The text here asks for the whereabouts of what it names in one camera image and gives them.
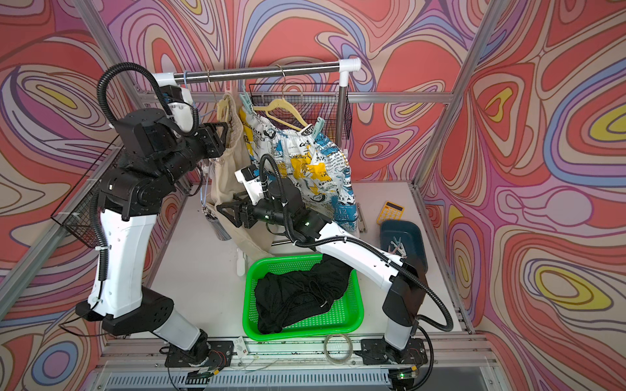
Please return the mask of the beige shorts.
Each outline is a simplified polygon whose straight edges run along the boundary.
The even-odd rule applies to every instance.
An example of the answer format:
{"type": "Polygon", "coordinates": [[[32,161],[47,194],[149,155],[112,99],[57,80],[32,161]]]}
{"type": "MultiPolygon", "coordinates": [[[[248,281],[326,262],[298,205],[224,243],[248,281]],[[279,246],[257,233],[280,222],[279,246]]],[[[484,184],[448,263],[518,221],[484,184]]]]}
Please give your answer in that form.
{"type": "Polygon", "coordinates": [[[269,258],[272,255],[269,250],[274,236],[264,225],[256,224],[250,229],[236,227],[217,210],[219,205],[233,201],[234,195],[246,190],[243,184],[237,182],[236,171],[251,164],[244,140],[244,126],[231,94],[225,94],[218,101],[217,120],[228,124],[228,135],[225,152],[215,160],[215,178],[210,186],[209,209],[216,215],[234,244],[251,262],[269,258]]]}

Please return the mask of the black shorts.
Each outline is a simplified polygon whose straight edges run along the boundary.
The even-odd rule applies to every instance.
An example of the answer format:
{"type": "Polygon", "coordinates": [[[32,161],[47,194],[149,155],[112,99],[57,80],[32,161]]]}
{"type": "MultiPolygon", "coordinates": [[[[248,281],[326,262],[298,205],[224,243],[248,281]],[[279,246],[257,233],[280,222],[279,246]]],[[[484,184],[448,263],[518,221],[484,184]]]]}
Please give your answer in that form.
{"type": "Polygon", "coordinates": [[[259,332],[277,334],[331,311],[347,291],[352,271],[349,265],[324,254],[310,270],[267,273],[254,290],[259,332]]]}

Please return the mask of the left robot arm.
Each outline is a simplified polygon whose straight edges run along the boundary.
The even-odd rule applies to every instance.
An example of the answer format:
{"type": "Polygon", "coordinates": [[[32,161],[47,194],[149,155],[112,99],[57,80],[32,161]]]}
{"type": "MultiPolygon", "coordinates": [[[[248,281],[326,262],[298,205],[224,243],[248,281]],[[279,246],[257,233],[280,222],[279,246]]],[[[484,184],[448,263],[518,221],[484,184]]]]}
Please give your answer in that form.
{"type": "Polygon", "coordinates": [[[191,103],[186,104],[191,124],[175,119],[171,104],[182,102],[182,94],[163,90],[150,71],[135,63],[107,69],[96,97],[121,137],[123,150],[118,166],[100,178],[90,203],[99,262],[91,294],[76,305],[75,313],[101,323],[115,337],[150,332],[168,343],[171,363],[200,367],[211,354],[206,332],[179,314],[172,299],[143,286],[143,268],[163,200],[201,161],[223,155],[229,126],[202,123],[191,103]],[[122,118],[114,115],[108,86],[125,72],[148,80],[161,104],[158,109],[140,109],[122,118]]]}

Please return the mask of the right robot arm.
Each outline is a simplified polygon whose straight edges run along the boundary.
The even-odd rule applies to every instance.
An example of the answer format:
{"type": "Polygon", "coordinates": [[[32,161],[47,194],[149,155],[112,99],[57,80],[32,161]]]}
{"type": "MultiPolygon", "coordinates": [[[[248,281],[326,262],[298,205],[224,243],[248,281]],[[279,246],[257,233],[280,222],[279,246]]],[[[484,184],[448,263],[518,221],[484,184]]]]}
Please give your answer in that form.
{"type": "Polygon", "coordinates": [[[428,285],[423,244],[406,253],[379,249],[341,228],[336,222],[306,206],[298,187],[280,176],[273,157],[262,156],[258,166],[236,171],[245,188],[218,212],[235,227],[256,223],[283,226],[283,236],[302,249],[312,249],[357,270],[386,294],[382,310],[387,317],[384,342],[401,352],[412,329],[428,324],[441,332],[453,330],[453,316],[428,285]]]}

